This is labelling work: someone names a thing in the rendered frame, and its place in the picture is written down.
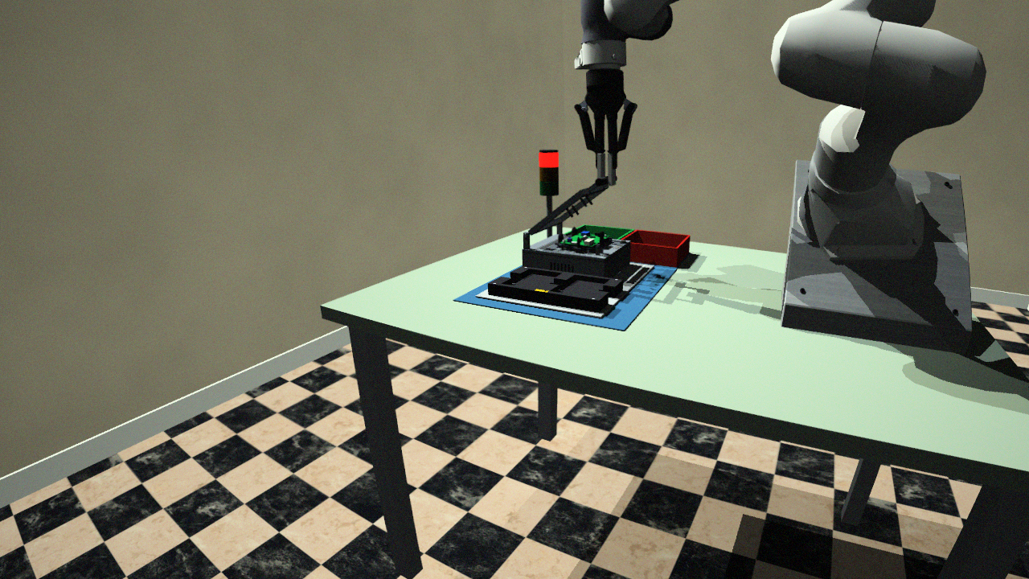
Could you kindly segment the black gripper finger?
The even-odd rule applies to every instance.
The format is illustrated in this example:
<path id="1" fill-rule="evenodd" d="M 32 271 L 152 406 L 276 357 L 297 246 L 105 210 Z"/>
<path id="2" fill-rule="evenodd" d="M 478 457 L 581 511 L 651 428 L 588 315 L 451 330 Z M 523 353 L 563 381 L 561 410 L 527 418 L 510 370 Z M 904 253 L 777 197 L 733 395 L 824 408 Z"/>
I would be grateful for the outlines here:
<path id="1" fill-rule="evenodd" d="M 613 99 L 609 98 L 609 96 L 605 99 L 606 118 L 608 121 L 608 186 L 615 186 L 617 153 L 627 148 L 633 111 L 638 109 L 638 104 L 627 100 L 627 98 L 622 101 L 622 104 L 624 104 L 625 111 L 622 114 L 620 138 L 618 138 L 617 142 L 617 114 L 613 115 Z"/>
<path id="2" fill-rule="evenodd" d="M 605 177 L 605 115 L 601 115 L 601 101 L 599 98 L 594 99 L 595 139 L 591 122 L 589 122 L 586 100 L 576 104 L 576 111 L 580 115 L 587 148 L 596 154 L 596 178 L 602 179 Z"/>

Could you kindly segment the red open-top bin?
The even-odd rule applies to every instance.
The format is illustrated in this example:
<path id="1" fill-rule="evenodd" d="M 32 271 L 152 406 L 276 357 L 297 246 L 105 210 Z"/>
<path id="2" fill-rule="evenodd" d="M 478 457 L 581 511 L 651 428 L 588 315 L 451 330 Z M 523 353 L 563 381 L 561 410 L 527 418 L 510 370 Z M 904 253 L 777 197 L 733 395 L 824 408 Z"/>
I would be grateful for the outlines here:
<path id="1" fill-rule="evenodd" d="M 631 240 L 631 261 L 677 268 L 690 253 L 690 237 L 636 230 L 620 240 Z"/>

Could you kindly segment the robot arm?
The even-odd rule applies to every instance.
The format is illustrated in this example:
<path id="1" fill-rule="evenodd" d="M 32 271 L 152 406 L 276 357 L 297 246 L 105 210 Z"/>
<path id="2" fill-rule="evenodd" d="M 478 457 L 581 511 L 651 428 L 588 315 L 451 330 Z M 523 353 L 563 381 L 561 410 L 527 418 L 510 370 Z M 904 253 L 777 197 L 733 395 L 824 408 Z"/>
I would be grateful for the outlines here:
<path id="1" fill-rule="evenodd" d="M 663 37 L 678 1 L 580 0 L 576 69 L 624 67 L 627 38 Z M 802 231 L 828 260 L 914 259 L 923 244 L 921 201 L 891 157 L 908 137 L 961 120 L 987 74 L 975 45 L 921 28 L 934 7 L 833 0 L 790 16 L 775 35 L 781 84 L 839 104 L 821 121 L 797 203 Z"/>

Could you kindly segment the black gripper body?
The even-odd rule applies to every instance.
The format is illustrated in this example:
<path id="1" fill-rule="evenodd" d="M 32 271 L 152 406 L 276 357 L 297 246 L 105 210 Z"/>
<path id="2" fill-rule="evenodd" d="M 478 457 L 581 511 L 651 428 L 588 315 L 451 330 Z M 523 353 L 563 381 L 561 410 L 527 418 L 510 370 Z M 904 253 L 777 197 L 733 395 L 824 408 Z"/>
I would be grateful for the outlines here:
<path id="1" fill-rule="evenodd" d="M 587 71 L 587 96 L 589 108 L 594 111 L 594 99 L 601 101 L 601 115 L 606 115 L 606 98 L 613 99 L 613 115 L 620 111 L 624 93 L 624 74 L 618 69 L 595 69 Z"/>

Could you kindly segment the green circuit board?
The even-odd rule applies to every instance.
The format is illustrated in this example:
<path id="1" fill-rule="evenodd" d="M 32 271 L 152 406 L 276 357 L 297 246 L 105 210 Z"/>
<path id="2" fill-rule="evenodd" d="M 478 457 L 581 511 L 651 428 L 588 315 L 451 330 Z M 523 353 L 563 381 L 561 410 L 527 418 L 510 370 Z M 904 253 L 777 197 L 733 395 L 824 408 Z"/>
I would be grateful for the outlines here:
<path id="1" fill-rule="evenodd" d="M 583 231 L 581 234 L 572 236 L 571 238 L 568 238 L 568 240 L 564 242 L 562 241 L 560 244 L 577 245 L 576 242 L 574 241 L 577 241 L 577 238 L 579 237 L 580 246 L 594 247 L 596 244 L 599 244 L 600 242 L 600 237 L 598 236 L 599 233 L 595 233 L 594 236 L 594 234 L 589 234 L 589 232 L 587 231 Z"/>

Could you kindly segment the green open-top bin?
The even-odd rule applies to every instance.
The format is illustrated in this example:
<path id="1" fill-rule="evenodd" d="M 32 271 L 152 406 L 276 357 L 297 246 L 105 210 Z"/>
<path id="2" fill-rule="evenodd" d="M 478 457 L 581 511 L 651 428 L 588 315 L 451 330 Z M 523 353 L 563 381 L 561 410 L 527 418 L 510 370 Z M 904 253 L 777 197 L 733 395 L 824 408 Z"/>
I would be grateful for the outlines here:
<path id="1" fill-rule="evenodd" d="M 611 227 L 601 227 L 601 226 L 580 226 L 576 229 L 577 234 L 583 231 L 589 232 L 589 234 L 604 232 L 604 236 L 610 236 L 610 238 L 620 240 L 625 236 L 633 233 L 633 228 L 611 228 Z M 627 234 L 626 234 L 627 233 Z M 625 234 L 625 236 L 624 236 Z"/>

